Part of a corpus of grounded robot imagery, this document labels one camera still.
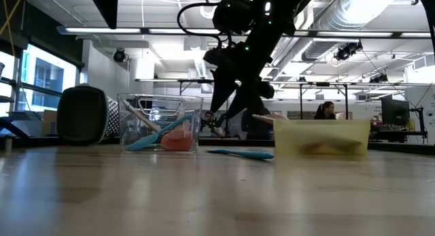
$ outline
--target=yellow cable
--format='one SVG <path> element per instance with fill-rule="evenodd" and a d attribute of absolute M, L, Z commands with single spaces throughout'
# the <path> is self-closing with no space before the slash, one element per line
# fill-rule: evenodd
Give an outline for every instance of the yellow cable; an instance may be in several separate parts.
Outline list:
<path fill-rule="evenodd" d="M 14 15 L 16 9 L 18 8 L 18 5 L 20 4 L 20 1 L 21 0 L 17 0 L 17 2 L 15 3 L 14 8 L 12 8 L 11 14 L 6 18 L 5 24 L 0 29 L 0 35 L 3 34 L 4 30 L 6 29 L 6 26 L 9 24 L 9 21 L 11 20 L 11 18 Z"/>
<path fill-rule="evenodd" d="M 3 4 L 5 6 L 5 17 L 7 18 L 9 14 L 7 13 L 6 0 L 3 0 Z M 9 40 L 11 41 L 11 46 L 12 46 L 12 56 L 15 57 L 14 39 L 12 38 L 11 24 L 9 23 L 9 21 L 7 21 L 7 29 L 9 31 Z"/>

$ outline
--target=blue spatula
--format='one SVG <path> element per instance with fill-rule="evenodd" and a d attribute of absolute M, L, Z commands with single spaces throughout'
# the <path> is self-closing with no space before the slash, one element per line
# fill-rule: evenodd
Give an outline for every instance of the blue spatula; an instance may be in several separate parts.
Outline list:
<path fill-rule="evenodd" d="M 139 150 L 142 150 L 144 148 L 147 148 L 151 144 L 155 143 L 158 140 L 158 138 L 161 135 L 163 135 L 163 133 L 165 133 L 167 131 L 172 131 L 172 129 L 174 129 L 175 127 L 178 127 L 179 125 L 183 124 L 186 120 L 189 120 L 191 118 L 192 118 L 192 115 L 188 114 L 188 115 L 184 116 L 183 118 L 180 118 L 177 121 L 171 123 L 167 127 L 161 129 L 159 132 L 151 134 L 151 135 L 146 136 L 146 137 L 142 137 L 141 139 L 137 140 L 135 143 L 127 146 L 127 150 L 139 151 Z"/>
<path fill-rule="evenodd" d="M 208 152 L 212 154 L 229 154 L 229 155 L 232 154 L 232 155 L 242 156 L 245 158 L 260 159 L 260 160 L 274 158 L 272 154 L 266 152 L 256 152 L 256 151 L 208 150 Z"/>

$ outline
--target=black cable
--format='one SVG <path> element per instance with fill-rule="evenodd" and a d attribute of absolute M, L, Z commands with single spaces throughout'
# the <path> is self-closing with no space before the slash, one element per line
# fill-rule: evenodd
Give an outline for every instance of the black cable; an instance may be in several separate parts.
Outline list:
<path fill-rule="evenodd" d="M 372 60 L 370 59 L 370 57 L 368 57 L 367 56 L 367 54 L 366 54 L 366 52 L 364 51 L 364 50 L 361 50 L 362 51 L 362 53 L 364 53 L 364 55 L 366 56 L 366 58 L 368 59 L 368 61 L 373 65 L 373 67 L 376 69 L 376 71 L 378 71 L 378 73 L 380 73 L 380 74 L 382 74 L 382 72 L 381 71 L 379 71 L 379 69 L 378 69 L 378 67 L 376 67 L 376 65 L 372 62 Z M 409 99 L 407 99 L 406 97 L 405 97 L 405 95 L 404 94 L 402 94 L 395 86 L 394 86 L 394 84 L 392 84 L 389 80 L 387 81 L 388 82 L 388 84 L 390 84 L 393 88 L 394 88 L 394 90 L 396 90 L 399 94 L 401 94 L 402 95 L 402 97 L 403 98 L 405 98 L 405 100 L 407 101 L 407 102 L 409 102 L 414 108 L 417 108 L 417 106 L 415 106 L 413 103 L 411 103 L 411 101 L 409 101 Z"/>
<path fill-rule="evenodd" d="M 182 29 L 182 31 L 188 35 L 193 35 L 193 36 L 205 36 L 205 37 L 212 37 L 214 39 L 217 39 L 217 47 L 218 48 L 222 48 L 222 40 L 219 38 L 219 36 L 217 35 L 210 35 L 210 34 L 206 34 L 206 33 L 194 33 L 194 32 L 190 32 L 189 30 L 185 29 L 180 22 L 180 18 L 181 15 L 183 14 L 183 12 L 185 12 L 187 9 L 193 8 L 193 7 L 200 7 L 200 6 L 217 6 L 219 5 L 220 2 L 215 2 L 215 3 L 193 3 L 193 4 L 189 4 L 185 7 L 183 7 L 177 15 L 177 24 L 178 26 Z"/>
<path fill-rule="evenodd" d="M 232 37 L 231 37 L 231 31 L 227 31 L 226 35 L 228 36 L 228 46 L 232 46 Z"/>
<path fill-rule="evenodd" d="M 419 103 L 421 102 L 421 100 L 423 100 L 423 98 L 426 96 L 426 94 L 428 93 L 430 87 L 434 84 L 434 82 L 431 82 L 429 87 L 426 89 L 426 91 L 424 92 L 423 96 L 421 96 L 419 102 L 416 104 L 417 106 L 419 105 Z"/>

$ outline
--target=clear plastic bin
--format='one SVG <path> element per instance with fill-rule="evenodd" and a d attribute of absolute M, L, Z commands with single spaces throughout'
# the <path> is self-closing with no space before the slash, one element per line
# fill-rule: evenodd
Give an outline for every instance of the clear plastic bin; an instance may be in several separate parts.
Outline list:
<path fill-rule="evenodd" d="M 367 153 L 369 120 L 275 120 L 275 154 Z"/>
<path fill-rule="evenodd" d="M 197 150 L 202 98 L 126 93 L 118 103 L 123 150 Z"/>

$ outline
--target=wooden table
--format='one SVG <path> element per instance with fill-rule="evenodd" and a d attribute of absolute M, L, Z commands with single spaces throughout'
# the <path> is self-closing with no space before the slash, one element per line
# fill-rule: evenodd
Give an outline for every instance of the wooden table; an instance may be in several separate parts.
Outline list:
<path fill-rule="evenodd" d="M 435 235 L 435 160 L 16 151 L 0 158 L 0 235 Z"/>

